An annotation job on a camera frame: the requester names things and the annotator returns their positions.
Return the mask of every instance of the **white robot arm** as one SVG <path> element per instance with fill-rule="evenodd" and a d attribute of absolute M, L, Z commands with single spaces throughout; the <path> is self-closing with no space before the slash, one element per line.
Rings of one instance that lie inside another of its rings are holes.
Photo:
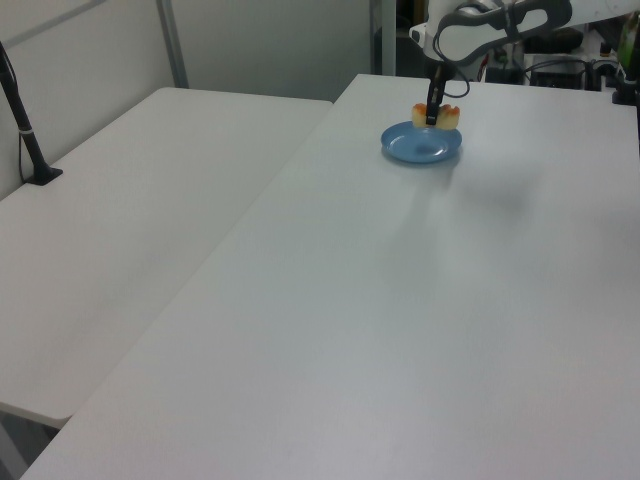
<path fill-rule="evenodd" d="M 429 21 L 410 33 L 428 59 L 427 123 L 435 125 L 445 83 L 457 66 L 507 43 L 636 9 L 640 0 L 431 0 Z"/>

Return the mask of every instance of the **plate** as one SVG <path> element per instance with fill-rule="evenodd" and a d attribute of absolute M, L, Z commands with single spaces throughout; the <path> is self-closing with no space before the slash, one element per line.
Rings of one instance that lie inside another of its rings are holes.
<path fill-rule="evenodd" d="M 387 153 L 397 160 L 436 163 L 458 154 L 462 134 L 458 130 L 416 128 L 412 122 L 403 122 L 387 128 L 380 141 Z"/>

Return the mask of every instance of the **table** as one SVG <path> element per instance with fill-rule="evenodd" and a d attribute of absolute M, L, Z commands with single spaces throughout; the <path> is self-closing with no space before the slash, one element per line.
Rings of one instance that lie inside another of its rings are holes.
<path fill-rule="evenodd" d="M 357 77 L 25 480 L 635 478 L 635 110 L 479 84 L 385 158 L 425 95 Z"/>
<path fill-rule="evenodd" d="M 329 108 L 162 89 L 0 202 L 0 410 L 62 426 Z"/>

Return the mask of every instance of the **bread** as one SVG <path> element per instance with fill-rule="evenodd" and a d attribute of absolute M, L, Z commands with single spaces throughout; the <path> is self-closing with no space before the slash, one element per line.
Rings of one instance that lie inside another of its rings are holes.
<path fill-rule="evenodd" d="M 424 103 L 417 103 L 411 110 L 411 120 L 416 128 L 426 128 L 427 125 L 427 106 Z M 443 105 L 438 113 L 436 128 L 442 130 L 455 130 L 458 128 L 460 121 L 460 109 L 451 105 Z"/>

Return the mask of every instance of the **equipment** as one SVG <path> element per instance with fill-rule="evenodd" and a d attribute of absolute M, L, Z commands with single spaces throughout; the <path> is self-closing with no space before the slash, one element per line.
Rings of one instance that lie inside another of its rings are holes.
<path fill-rule="evenodd" d="M 50 167 L 42 157 L 42 151 L 40 150 L 36 135 L 33 133 L 33 128 L 31 127 L 31 122 L 29 121 L 27 112 L 20 99 L 20 94 L 18 93 L 18 81 L 16 80 L 11 62 L 2 43 L 0 43 L 0 83 L 2 84 L 2 89 L 7 96 L 7 101 L 18 124 L 20 138 L 24 140 L 24 144 L 31 157 L 31 162 L 33 163 L 33 176 L 25 180 L 25 183 L 40 186 L 46 185 L 54 178 L 62 175 L 62 170 Z"/>
<path fill-rule="evenodd" d="M 446 82 L 455 77 L 461 66 L 469 65 L 501 45 L 640 8 L 640 0 L 517 0 L 512 3 L 473 0 L 462 5 L 459 2 L 431 0 L 429 21 L 411 29 L 411 38 L 427 56 L 426 76 L 431 80 L 427 96 L 428 125 L 436 124 L 443 98 L 450 96 L 445 93 Z"/>

